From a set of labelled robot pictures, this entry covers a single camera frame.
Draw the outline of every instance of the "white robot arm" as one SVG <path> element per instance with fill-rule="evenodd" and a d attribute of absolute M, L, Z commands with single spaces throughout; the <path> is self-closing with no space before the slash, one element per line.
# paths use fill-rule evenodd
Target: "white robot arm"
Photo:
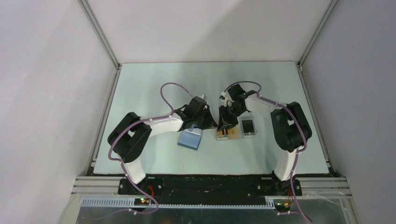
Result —
<path fill-rule="evenodd" d="M 245 92 L 239 84 L 236 84 L 228 89 L 228 94 L 230 97 L 227 97 L 225 92 L 222 92 L 220 96 L 220 99 L 224 100 L 224 105 L 219 107 L 218 130 L 230 129 L 237 125 L 237 117 L 246 111 L 256 112 L 266 117 L 270 116 L 275 140 L 282 149 L 274 174 L 279 182 L 288 184 L 289 182 L 286 182 L 286 180 L 290 179 L 290 171 L 295 162 L 296 154 L 304 147 L 304 141 L 296 124 L 290 125 L 288 123 L 292 118 L 284 109 L 277 106 L 278 103 L 270 103 L 261 99 L 256 91 Z M 293 102 L 287 104 L 286 107 L 297 119 L 305 139 L 310 138 L 312 131 L 300 104 Z"/>
<path fill-rule="evenodd" d="M 192 126 L 198 126 L 202 130 L 217 127 L 209 105 L 204 99 L 204 95 L 194 97 L 188 105 L 175 110 L 172 114 L 152 119 L 141 118 L 134 112 L 128 113 L 122 119 L 109 135 L 107 142 L 113 145 L 118 139 L 113 146 L 113 151 L 124 163 L 125 170 L 134 183 L 139 183 L 146 176 L 139 156 L 149 137 L 166 132 L 182 131 Z M 124 131 L 130 126 L 132 127 L 129 128 L 128 133 L 125 133 Z"/>

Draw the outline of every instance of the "aluminum frame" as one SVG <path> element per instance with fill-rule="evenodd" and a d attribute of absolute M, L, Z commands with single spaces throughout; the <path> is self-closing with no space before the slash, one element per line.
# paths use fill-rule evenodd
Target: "aluminum frame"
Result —
<path fill-rule="evenodd" d="M 313 32 L 313 35 L 312 35 L 310 41 L 308 42 L 308 45 L 305 48 L 303 55 L 301 55 L 301 58 L 298 61 L 298 63 L 300 65 L 304 64 L 310 50 L 312 49 L 313 45 L 315 44 L 316 40 L 318 39 L 320 33 L 322 32 L 323 28 L 325 27 L 330 16 L 333 14 L 336 6 L 338 5 L 338 2 L 339 2 L 339 0 L 332 0 L 329 3 L 329 6 L 327 6 L 327 9 L 326 9 L 325 13 L 323 14 L 322 19 L 320 20 L 320 23 L 316 27 L 315 32 Z"/>
<path fill-rule="evenodd" d="M 117 86 L 118 78 L 120 75 L 121 66 L 119 61 L 117 60 L 103 30 L 100 27 L 99 22 L 96 19 L 96 16 L 90 7 L 88 0 L 78 0 L 84 13 L 87 16 L 87 19 L 92 25 L 95 33 L 101 44 L 103 45 L 105 51 L 110 57 L 112 63 L 114 64 L 116 73 L 114 75 L 114 79 L 112 81 L 112 85 L 109 91 L 109 94 L 106 99 L 106 105 L 102 112 L 102 117 L 99 123 L 99 127 L 96 134 L 96 139 L 94 145 L 92 146 L 90 158 L 88 164 L 86 166 L 85 172 L 82 176 L 78 176 L 75 180 L 74 187 L 72 189 L 72 196 L 75 194 L 79 194 L 84 198 L 132 198 L 132 197 L 140 197 L 140 196 L 125 196 L 118 195 L 118 186 L 121 176 L 85 176 L 89 167 L 95 166 L 96 157 L 98 154 L 99 146 L 101 139 L 103 137 L 103 132 L 106 126 L 108 114 L 110 112 L 110 107 L 113 101 L 114 92 Z M 308 105 L 314 120 L 314 125 L 318 132 L 319 141 L 322 146 L 323 153 L 326 158 L 326 162 L 329 164 L 329 168 L 333 168 L 331 163 L 331 157 L 329 155 L 328 149 L 325 146 L 325 141 L 323 138 L 323 134 L 320 130 L 320 126 L 318 123 L 318 118 L 316 116 L 315 108 L 313 106 L 309 90 L 307 88 L 306 81 L 304 79 L 304 75 L 302 73 L 302 66 L 311 50 L 313 45 L 315 44 L 318 36 L 326 25 L 329 17 L 334 12 L 339 0 L 332 0 L 325 11 L 320 23 L 318 24 L 314 34 L 312 35 L 304 53 L 302 54 L 298 63 L 296 63 L 296 69 L 300 76 L 301 84 L 304 89 L 305 96 L 308 101 Z M 339 199 L 340 206 L 344 213 L 344 218 L 347 224 L 361 223 L 359 220 L 359 216 L 356 212 L 356 207 L 353 202 L 352 194 L 349 189 L 349 185 L 347 183 L 346 178 L 344 177 L 300 177 L 297 178 L 302 187 L 303 195 L 298 196 L 299 199 L 303 200 L 315 200 L 315 199 Z M 276 200 L 276 199 L 286 199 L 286 196 L 266 196 L 266 200 Z M 188 206 L 178 206 L 178 208 L 187 208 Z"/>

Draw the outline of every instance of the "purple cable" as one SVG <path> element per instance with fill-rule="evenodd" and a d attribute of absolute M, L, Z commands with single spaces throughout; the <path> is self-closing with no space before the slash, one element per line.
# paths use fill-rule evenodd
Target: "purple cable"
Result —
<path fill-rule="evenodd" d="M 166 85 L 177 85 L 177 86 L 179 86 L 180 88 L 184 89 L 192 98 L 194 98 L 194 96 L 193 96 L 184 86 L 182 86 L 182 85 L 180 85 L 180 84 L 178 84 L 178 83 L 165 83 L 165 84 L 163 84 L 163 85 L 161 86 L 161 88 L 160 88 L 160 93 L 161 93 L 162 99 L 165 101 L 165 103 L 166 103 L 166 104 L 170 107 L 170 109 L 172 110 L 172 111 L 170 112 L 170 115 L 173 115 L 173 113 L 175 112 L 175 110 L 173 109 L 172 105 L 170 105 L 170 103 L 169 103 L 169 102 L 165 99 L 165 97 L 163 96 L 162 89 L 163 89 Z"/>
<path fill-rule="evenodd" d="M 291 212 L 278 212 L 277 210 L 274 210 L 274 212 L 277 213 L 278 215 L 299 214 L 299 215 L 302 216 L 302 214 L 301 214 L 300 212 L 297 212 L 297 211 L 291 211 Z"/>
<path fill-rule="evenodd" d="M 258 96 L 258 97 L 260 96 L 261 85 L 258 84 L 257 82 L 253 82 L 253 81 L 238 81 L 238 82 L 235 82 L 235 83 L 229 85 L 229 86 L 224 90 L 224 92 L 226 92 L 229 88 L 231 88 L 231 86 L 233 86 L 233 85 L 235 85 L 235 84 L 238 84 L 238 83 L 253 83 L 253 84 L 255 84 L 255 85 L 258 85 L 258 86 L 259 86 L 259 90 L 257 91 L 257 96 Z"/>

